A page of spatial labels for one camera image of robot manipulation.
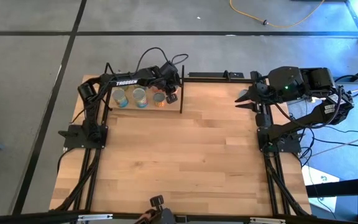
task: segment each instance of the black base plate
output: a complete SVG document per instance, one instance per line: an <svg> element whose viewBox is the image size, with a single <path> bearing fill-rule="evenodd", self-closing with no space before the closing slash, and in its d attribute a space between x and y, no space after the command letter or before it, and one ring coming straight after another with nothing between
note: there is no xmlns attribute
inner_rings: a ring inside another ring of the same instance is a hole
<svg viewBox="0 0 358 224"><path fill-rule="evenodd" d="M263 152L301 152L301 146L297 138L297 133L289 135L283 141L278 143L269 144L269 137L267 135L267 129L260 128L257 130L259 149Z"/></svg>
<svg viewBox="0 0 358 224"><path fill-rule="evenodd" d="M106 145L107 126L99 126L102 140L100 142L88 141L81 125L70 125L68 131L59 131L59 134L66 138L64 147L71 148L84 148L84 149L103 149Z"/></svg>

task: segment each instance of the gray floor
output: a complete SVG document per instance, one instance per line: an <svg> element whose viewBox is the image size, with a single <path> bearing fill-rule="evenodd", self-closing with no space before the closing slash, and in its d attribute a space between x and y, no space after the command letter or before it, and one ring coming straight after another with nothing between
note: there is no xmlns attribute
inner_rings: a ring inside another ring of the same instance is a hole
<svg viewBox="0 0 358 224"><path fill-rule="evenodd" d="M266 16L264 19L277 24L291 24L318 4L287 0L234 0L233 3L240 10ZM358 12L358 1L352 3ZM0 30L71 30L79 5L80 0L0 0L0 15L4 15L0 16ZM262 26L236 14L230 9L228 1L95 0L87 3L80 30L279 29ZM288 30L357 31L357 27L343 2L327 2L305 23ZM0 215L10 212L67 41L68 37L0 37L0 143L6 146L0 151ZM258 70L266 74L282 65L328 67L335 76L358 72L357 38L77 37L24 212L48 209L55 184L57 159L63 147L63 138L57 131L68 126L75 105L76 87L83 75L103 72L106 62L110 62L114 70L133 71L141 53L154 46L163 48L168 57L188 53L186 72L232 70L248 74ZM163 58L158 52L150 52L142 66L162 63ZM339 126L340 129L358 129L358 98L355 104L356 108L349 119ZM295 116L305 112L304 104L291 105L290 109ZM338 135L329 129L316 131L317 138L326 140L345 141L355 136ZM328 147L330 145L316 143L313 149L318 152ZM310 164L342 179L358 178L358 149L343 148L316 156Z"/></svg>

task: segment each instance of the wooden table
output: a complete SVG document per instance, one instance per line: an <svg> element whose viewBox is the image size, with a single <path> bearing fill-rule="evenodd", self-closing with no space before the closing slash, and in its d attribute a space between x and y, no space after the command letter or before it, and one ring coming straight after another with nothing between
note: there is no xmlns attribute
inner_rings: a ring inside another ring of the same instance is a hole
<svg viewBox="0 0 358 224"><path fill-rule="evenodd" d="M182 114L179 101L165 110L109 112L91 211L143 213L150 208L149 198L161 194L176 214L271 215L255 113L234 107L247 86L185 83ZM78 97L74 114L82 108ZM275 107L272 113L274 123L287 122ZM310 213L298 160L280 155L288 189ZM62 159L50 208L59 206L77 184L83 156L84 149L75 149ZM283 213L277 186L275 192Z"/></svg>

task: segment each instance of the wooden tabletop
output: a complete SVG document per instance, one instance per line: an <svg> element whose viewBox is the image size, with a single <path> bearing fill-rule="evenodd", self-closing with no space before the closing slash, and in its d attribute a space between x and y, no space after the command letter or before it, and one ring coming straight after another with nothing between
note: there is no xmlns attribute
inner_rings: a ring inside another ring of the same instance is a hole
<svg viewBox="0 0 358 224"><path fill-rule="evenodd" d="M173 110L179 109L179 101L165 110L115 108L109 112L108 139L91 210L143 213L150 209L150 197L163 195L165 206L176 214L271 215L255 113L234 107L239 92L247 87L185 83L182 114ZM78 97L75 115L82 108ZM272 113L275 124L287 122L276 107ZM298 160L291 154L280 155L286 186L310 213ZM84 149L75 149L62 159L50 208L59 206L76 185L83 156ZM275 191L283 213L277 186Z"/></svg>

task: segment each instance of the concrete floor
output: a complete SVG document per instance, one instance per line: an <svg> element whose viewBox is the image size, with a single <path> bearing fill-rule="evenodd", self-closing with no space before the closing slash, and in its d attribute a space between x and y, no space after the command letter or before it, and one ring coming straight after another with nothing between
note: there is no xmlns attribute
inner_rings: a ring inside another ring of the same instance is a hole
<svg viewBox="0 0 358 224"><path fill-rule="evenodd" d="M0 0L0 30L68 30L73 27L80 0ZM266 17L272 23L290 24L310 12L317 2L288 0L233 0L243 11ZM358 12L358 1L352 1ZM79 30L241 30L278 31L236 14L228 1L88 1ZM357 31L343 2L327 2L292 31ZM0 37L0 215L10 212L11 202L55 81L68 37ZM127 36L77 37L53 111L24 212L48 209L56 178L56 164L76 100L76 87L85 74L103 72L110 62L114 70L133 71L141 53L159 46L168 57L188 53L186 72L232 70L248 75L252 70L268 73L283 65L328 67L335 76L358 72L358 40L338 37L217 37ZM161 65L158 52L150 52L142 66ZM339 129L358 129L356 108ZM297 116L304 104L291 105ZM345 135L330 129L316 132L332 141ZM330 145L315 144L315 152ZM358 149L344 148L311 160L311 166L342 179L358 178Z"/></svg>

